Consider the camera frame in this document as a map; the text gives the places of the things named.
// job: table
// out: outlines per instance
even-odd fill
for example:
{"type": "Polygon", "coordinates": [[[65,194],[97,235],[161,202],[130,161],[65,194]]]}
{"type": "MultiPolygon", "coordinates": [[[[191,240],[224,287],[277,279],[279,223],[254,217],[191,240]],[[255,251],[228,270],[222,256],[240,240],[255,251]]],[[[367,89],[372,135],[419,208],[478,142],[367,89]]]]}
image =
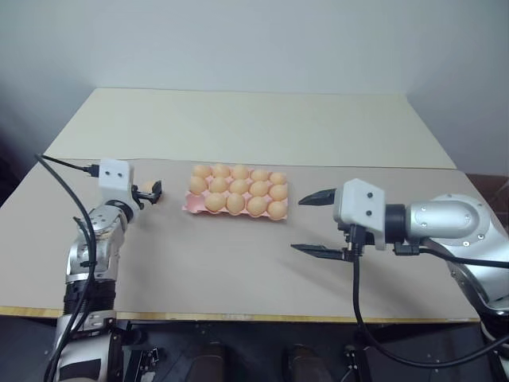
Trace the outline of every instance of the table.
{"type": "MultiPolygon", "coordinates": [[[[141,158],[131,160],[136,183],[163,180],[164,198],[142,211],[121,250],[115,308],[126,319],[353,322],[351,264],[289,247],[344,245],[331,208],[298,199],[359,177],[384,188],[388,203],[482,200],[401,95],[96,89],[47,154],[78,164],[141,158]],[[288,220],[182,211],[194,161],[286,172],[288,220]]],[[[95,179],[58,171],[86,206],[99,202],[95,179]]],[[[40,166],[0,209],[0,314],[60,315],[77,214],[40,166]]],[[[368,322],[477,320],[440,260],[367,248],[361,271],[368,322]]]]}

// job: brown egg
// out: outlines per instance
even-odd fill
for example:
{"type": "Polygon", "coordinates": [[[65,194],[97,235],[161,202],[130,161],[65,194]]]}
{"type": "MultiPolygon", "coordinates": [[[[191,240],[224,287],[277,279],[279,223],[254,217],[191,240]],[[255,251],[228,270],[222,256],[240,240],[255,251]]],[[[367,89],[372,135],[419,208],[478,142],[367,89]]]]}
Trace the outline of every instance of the brown egg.
{"type": "Polygon", "coordinates": [[[196,165],[194,166],[194,169],[192,169],[192,174],[196,177],[202,177],[205,179],[206,177],[209,177],[212,173],[212,169],[210,166],[205,165],[196,165]]]}
{"type": "Polygon", "coordinates": [[[231,193],[239,193],[242,195],[243,193],[246,193],[248,189],[249,185],[247,185],[247,182],[242,179],[237,179],[230,184],[231,193]]]}
{"type": "Polygon", "coordinates": [[[218,163],[217,165],[212,167],[212,175],[214,175],[214,177],[229,177],[230,169],[228,168],[228,166],[218,163]]]}
{"type": "Polygon", "coordinates": [[[195,195],[200,195],[207,189],[207,182],[202,177],[191,177],[189,179],[189,191],[195,195]]]}
{"type": "Polygon", "coordinates": [[[252,197],[247,202],[247,211],[252,216],[262,215],[267,208],[267,202],[262,197],[252,197]]]}
{"type": "Polygon", "coordinates": [[[286,175],[283,173],[272,173],[269,180],[275,185],[284,185],[286,183],[286,175]]]}
{"type": "Polygon", "coordinates": [[[223,193],[228,189],[228,182],[223,177],[215,177],[208,185],[208,189],[211,193],[223,193]]]}
{"type": "Polygon", "coordinates": [[[267,212],[269,213],[271,219],[279,220],[286,215],[287,210],[288,208],[282,201],[273,201],[269,204],[267,212]]]}
{"type": "Polygon", "coordinates": [[[287,185],[273,185],[270,187],[269,195],[275,201],[282,201],[288,197],[287,185]]]}
{"type": "Polygon", "coordinates": [[[226,204],[226,197],[222,193],[211,193],[205,198],[205,207],[212,212],[217,212],[226,204]]]}
{"type": "Polygon", "coordinates": [[[254,197],[264,197],[269,191],[269,185],[266,181],[256,181],[249,188],[249,193],[254,197]]]}
{"type": "Polygon", "coordinates": [[[251,173],[251,179],[254,181],[266,181],[269,179],[269,172],[267,170],[255,170],[251,173]]]}
{"type": "Polygon", "coordinates": [[[246,201],[242,195],[238,195],[237,193],[231,194],[226,200],[226,208],[231,215],[238,215],[244,209],[245,205],[246,201]]]}
{"type": "Polygon", "coordinates": [[[249,170],[244,165],[237,165],[231,171],[231,177],[234,179],[248,179],[249,170]]]}

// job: white wall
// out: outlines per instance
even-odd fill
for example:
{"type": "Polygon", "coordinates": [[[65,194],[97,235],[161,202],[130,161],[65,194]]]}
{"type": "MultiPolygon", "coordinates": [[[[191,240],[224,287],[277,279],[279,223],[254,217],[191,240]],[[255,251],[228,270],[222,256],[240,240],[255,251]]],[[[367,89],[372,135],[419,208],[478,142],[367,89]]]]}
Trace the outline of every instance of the white wall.
{"type": "Polygon", "coordinates": [[[95,87],[405,92],[462,170],[507,173],[508,8],[507,0],[2,0],[0,150],[25,172],[95,87]]]}

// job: pink egg tray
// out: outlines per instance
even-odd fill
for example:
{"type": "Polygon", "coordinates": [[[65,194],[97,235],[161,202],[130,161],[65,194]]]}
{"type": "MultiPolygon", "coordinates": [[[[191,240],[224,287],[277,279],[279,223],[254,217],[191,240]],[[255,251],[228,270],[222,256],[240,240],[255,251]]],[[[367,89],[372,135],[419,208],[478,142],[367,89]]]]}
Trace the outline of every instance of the pink egg tray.
{"type": "MultiPolygon", "coordinates": [[[[195,170],[193,171],[193,175],[196,175],[197,172],[199,171],[196,171],[196,168],[195,167],[195,170]]],[[[210,168],[211,170],[214,169],[214,166],[207,166],[208,168],[210,168]]],[[[227,168],[230,170],[230,175],[225,177],[224,179],[226,179],[227,183],[228,183],[228,188],[227,190],[223,191],[221,194],[224,195],[226,198],[229,197],[232,192],[230,191],[230,185],[233,181],[235,181],[235,178],[232,177],[232,171],[234,169],[233,166],[227,166],[227,168]]],[[[218,209],[217,211],[211,211],[210,209],[208,209],[206,206],[205,206],[205,198],[208,197],[209,195],[211,195],[211,191],[210,191],[210,184],[212,182],[212,180],[214,180],[214,175],[213,173],[208,175],[207,177],[203,177],[203,174],[201,173],[200,175],[203,177],[203,179],[205,180],[206,184],[207,184],[207,189],[205,189],[204,191],[202,191],[200,194],[195,194],[195,193],[192,193],[190,191],[188,191],[186,194],[185,194],[185,200],[186,200],[186,204],[184,206],[182,206],[182,209],[185,210],[185,211],[189,211],[190,213],[201,213],[201,212],[207,212],[207,213],[210,213],[210,214],[213,214],[213,215],[217,215],[217,214],[220,214],[220,213],[227,213],[229,215],[232,215],[232,216],[238,216],[238,215],[248,215],[250,217],[261,217],[261,216],[264,216],[264,217],[268,217],[269,219],[271,220],[284,220],[286,219],[287,217],[287,214],[285,213],[284,216],[277,216],[277,218],[274,218],[273,216],[270,215],[270,213],[268,212],[269,210],[269,206],[270,206],[270,203],[272,203],[273,201],[275,201],[273,199],[273,197],[270,196],[270,189],[275,185],[272,181],[270,181],[270,177],[272,176],[272,172],[268,171],[268,178],[266,181],[263,181],[264,183],[267,184],[268,186],[268,191],[267,191],[267,194],[265,195],[257,195],[257,196],[260,196],[262,197],[265,201],[266,201],[266,210],[255,216],[253,214],[251,214],[248,210],[247,210],[247,204],[249,202],[249,200],[254,197],[253,195],[251,195],[250,191],[251,191],[251,185],[253,183],[255,183],[255,180],[251,179],[251,175],[253,174],[253,171],[255,171],[256,169],[252,169],[252,168],[247,168],[247,170],[249,171],[249,176],[248,178],[245,178],[243,179],[247,184],[248,184],[248,190],[247,192],[245,193],[242,193],[241,196],[243,197],[244,199],[244,208],[238,212],[238,213],[233,213],[231,212],[230,210],[228,210],[227,206],[225,205],[224,207],[222,207],[221,209],[218,209]]],[[[285,174],[283,173],[274,173],[276,176],[283,176],[284,177],[284,183],[282,181],[280,181],[278,184],[279,185],[285,185],[285,189],[286,189],[286,197],[284,199],[281,199],[279,198],[279,201],[281,203],[284,204],[284,206],[286,207],[286,209],[288,208],[288,186],[287,186],[287,182],[286,182],[286,176],[285,174]]]]}

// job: egg tray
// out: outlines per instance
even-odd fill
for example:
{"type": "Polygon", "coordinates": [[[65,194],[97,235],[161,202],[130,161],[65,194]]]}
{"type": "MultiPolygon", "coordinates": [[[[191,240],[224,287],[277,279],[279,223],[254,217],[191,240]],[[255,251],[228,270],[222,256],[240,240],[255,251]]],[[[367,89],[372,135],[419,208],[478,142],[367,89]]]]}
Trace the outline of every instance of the egg tray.
{"type": "MultiPolygon", "coordinates": [[[[251,168],[248,168],[249,170],[249,174],[251,174],[252,171],[256,170],[256,169],[251,169],[251,168]]],[[[210,185],[210,182],[212,181],[212,179],[214,179],[214,177],[212,175],[209,175],[208,177],[205,178],[205,181],[207,182],[207,185],[210,185]]],[[[228,188],[230,187],[230,184],[235,180],[232,176],[229,176],[229,177],[226,177],[225,178],[226,181],[228,182],[228,188]]],[[[249,188],[251,187],[251,185],[255,182],[254,180],[252,180],[250,177],[248,179],[244,179],[247,183],[247,186],[248,186],[248,191],[246,193],[243,193],[242,194],[242,197],[244,198],[245,200],[245,206],[247,206],[247,202],[253,197],[251,196],[251,194],[249,193],[249,188]]],[[[271,181],[267,180],[265,181],[265,183],[268,184],[269,186],[269,190],[270,190],[270,187],[272,187],[274,185],[274,183],[272,183],[271,181]]],[[[232,215],[232,216],[238,216],[238,215],[248,215],[250,217],[254,217],[254,218],[258,218],[258,217],[261,217],[261,216],[264,216],[264,217],[268,217],[269,219],[271,220],[285,220],[288,216],[288,214],[284,215],[284,217],[282,217],[281,219],[273,219],[272,217],[270,217],[269,213],[267,211],[263,212],[261,215],[258,215],[258,216],[254,216],[254,215],[251,215],[249,213],[249,211],[247,211],[247,208],[244,207],[244,209],[239,212],[239,213],[231,213],[230,211],[228,211],[228,209],[225,207],[222,207],[222,209],[216,211],[216,212],[213,212],[213,211],[210,211],[209,209],[207,209],[205,207],[205,198],[210,195],[211,192],[206,189],[205,191],[203,191],[201,193],[201,195],[195,195],[194,193],[191,193],[191,192],[187,192],[185,194],[185,200],[186,200],[186,204],[184,206],[182,206],[182,209],[185,210],[185,211],[189,211],[190,213],[201,213],[201,212],[207,212],[207,213],[211,213],[212,215],[218,215],[220,213],[227,213],[228,215],[232,215]]],[[[226,198],[228,198],[228,196],[230,196],[232,193],[229,191],[229,189],[227,191],[224,191],[221,193],[222,195],[224,195],[226,198]]],[[[265,201],[267,202],[267,207],[268,205],[270,204],[271,201],[274,201],[272,199],[272,197],[270,197],[269,194],[265,195],[263,197],[263,199],[265,199],[265,201]]],[[[283,199],[281,201],[282,203],[284,203],[286,205],[286,207],[288,207],[288,197],[283,199]]]]}

